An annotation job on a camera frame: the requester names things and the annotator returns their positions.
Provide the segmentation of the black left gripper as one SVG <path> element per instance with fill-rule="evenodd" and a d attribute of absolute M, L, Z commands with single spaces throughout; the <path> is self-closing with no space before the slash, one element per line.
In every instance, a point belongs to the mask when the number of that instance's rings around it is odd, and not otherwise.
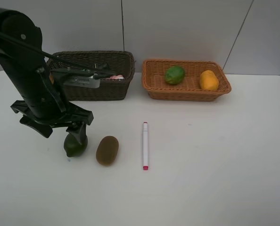
<path fill-rule="evenodd" d="M 66 141 L 74 141 L 80 145 L 88 143 L 86 125 L 90 125 L 94 119 L 92 111 L 69 103 L 65 112 L 53 114 L 52 110 L 49 109 L 47 117 L 39 118 L 22 100 L 13 103 L 11 109 L 15 113 L 23 115 L 19 121 L 21 124 L 32 128 L 45 138 L 50 137 L 53 132 L 52 128 L 68 127 Z"/>

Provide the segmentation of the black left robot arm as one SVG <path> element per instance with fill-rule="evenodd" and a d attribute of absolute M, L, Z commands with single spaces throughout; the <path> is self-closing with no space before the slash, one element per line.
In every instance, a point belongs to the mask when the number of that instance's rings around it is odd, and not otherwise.
<path fill-rule="evenodd" d="M 50 77 L 41 45 L 41 30 L 29 17 L 0 8 L 0 65 L 23 98 L 11 109 L 23 115 L 21 124 L 42 136 L 48 138 L 54 128 L 65 127 L 83 145 L 93 114 L 67 100 L 61 83 Z"/>

